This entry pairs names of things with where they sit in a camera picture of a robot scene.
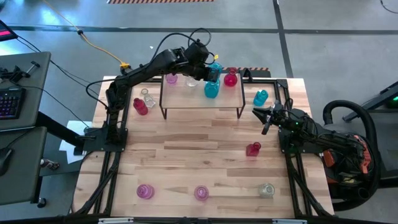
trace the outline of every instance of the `black desk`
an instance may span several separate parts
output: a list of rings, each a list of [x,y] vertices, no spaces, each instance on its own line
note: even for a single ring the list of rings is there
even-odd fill
[[[27,129],[1,133],[0,149],[26,131]],[[0,205],[28,201],[37,203],[40,193],[37,191],[37,183],[41,184],[40,159],[46,136],[45,127],[34,128],[11,146],[14,153],[8,171],[0,176]]]
[[[83,141],[76,138],[78,136],[77,133],[39,111],[43,92],[41,89],[44,88],[50,56],[49,52],[0,56],[0,67],[9,71],[13,71],[14,66],[17,65],[26,72],[32,66],[31,61],[35,61],[40,65],[40,68],[34,68],[29,73],[31,75],[30,78],[22,78],[17,83],[22,87],[25,86],[25,100],[22,103],[19,119],[0,120],[0,146],[6,143],[6,139],[8,141],[11,139],[12,141],[15,133],[26,131],[19,129],[41,127],[35,128],[15,145],[17,147],[15,152],[18,151],[18,153],[12,156],[12,167],[4,176],[0,177],[0,205],[23,201],[37,203],[39,201],[42,181],[42,176],[39,175],[39,162],[43,156],[47,132],[76,147],[83,148]],[[10,86],[14,86],[14,84],[8,80],[0,83],[0,88],[8,88]],[[34,86],[39,89],[29,88],[28,86]]]

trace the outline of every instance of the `white paper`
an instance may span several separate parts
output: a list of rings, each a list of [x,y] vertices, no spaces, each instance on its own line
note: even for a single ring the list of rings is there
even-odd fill
[[[92,122],[85,121],[85,123],[91,127],[93,125]],[[85,128],[86,125],[83,124],[81,121],[69,121],[67,125],[68,129],[71,129],[72,131],[78,133],[79,135],[84,135],[85,134]],[[72,162],[76,162],[79,160],[82,160],[85,156],[75,156],[73,155],[73,151],[75,149],[74,145],[71,145],[67,143],[66,141],[62,140],[61,145],[60,145],[60,151],[66,151],[67,152],[67,159],[68,159],[68,164],[71,164]]]

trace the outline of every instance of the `wooden tabletop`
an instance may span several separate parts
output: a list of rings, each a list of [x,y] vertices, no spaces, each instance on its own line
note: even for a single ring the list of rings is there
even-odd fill
[[[294,107],[310,114],[304,80],[288,79],[288,84]],[[103,100],[108,86],[109,82],[101,87],[99,97]],[[142,98],[143,88],[159,102],[160,83],[137,85],[132,97]],[[251,112],[254,95],[260,89],[269,93],[265,106],[275,101],[272,85],[245,84],[246,107],[241,119],[236,118],[236,109],[223,108],[170,110],[164,120],[159,105],[145,116],[138,115],[131,105],[126,125],[129,136],[121,156],[111,215],[293,218],[286,161],[279,149],[277,128],[271,127],[266,136],[261,135],[262,124]],[[102,126],[105,118],[105,109],[97,105],[94,125]],[[260,154],[246,157],[245,148],[254,141],[262,145]],[[97,187],[103,157],[103,152],[94,152],[82,164],[74,196],[75,210]],[[303,154],[303,164],[308,188],[325,210],[333,214],[321,160],[315,155]],[[273,198],[259,198],[257,187],[265,183],[275,187]],[[155,188],[150,200],[136,195],[140,184],[151,184]],[[193,191],[198,185],[209,189],[210,196],[205,202],[194,197]],[[304,212],[302,193],[297,188]]]
[[[188,87],[186,77],[178,75],[177,82],[169,84],[163,81],[162,107],[172,108],[241,108],[243,106],[242,85],[240,74],[236,74],[238,82],[235,86],[226,86],[224,77],[220,75],[220,89],[216,98],[205,96],[205,82],[199,81],[198,85]]]

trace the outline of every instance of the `concrete floor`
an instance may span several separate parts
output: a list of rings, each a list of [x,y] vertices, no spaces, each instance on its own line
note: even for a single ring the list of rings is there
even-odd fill
[[[398,2],[384,0],[398,11]],[[155,28],[253,28],[276,29],[272,0],[215,0],[211,3],[106,4],[105,0],[50,1],[77,26]],[[385,11],[378,0],[280,0],[285,29],[396,30],[398,15]],[[0,11],[9,25],[68,25],[42,1],[9,0]],[[118,62],[90,47],[75,32],[17,31],[52,60],[86,80],[118,75]],[[166,33],[87,32],[95,44],[110,50],[133,67],[146,63]],[[397,81],[396,35],[286,35],[295,78],[304,78],[312,115],[322,122],[322,109],[331,100],[362,103]],[[163,48],[186,46],[182,37],[170,38]],[[269,67],[272,77],[286,77],[278,34],[213,33],[208,48],[225,66]],[[16,40],[0,42],[0,55],[31,52]],[[92,120],[95,102],[83,89],[50,66],[45,89],[81,119]],[[47,95],[40,110],[66,125],[75,118]],[[347,111],[336,110],[336,122]],[[374,116],[380,151],[389,169],[397,167],[397,116]],[[358,121],[351,124],[358,131]],[[45,153],[58,150],[60,141],[49,137]],[[0,206],[0,220],[65,215],[72,201],[77,174],[44,178],[41,196],[49,203],[38,209],[29,203]],[[397,223],[398,190],[378,190],[364,205],[337,215],[344,218]]]

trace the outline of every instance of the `keyboard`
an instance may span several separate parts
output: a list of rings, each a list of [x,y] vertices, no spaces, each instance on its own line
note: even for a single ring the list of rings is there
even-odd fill
[[[18,119],[26,89],[0,89],[0,120]]]

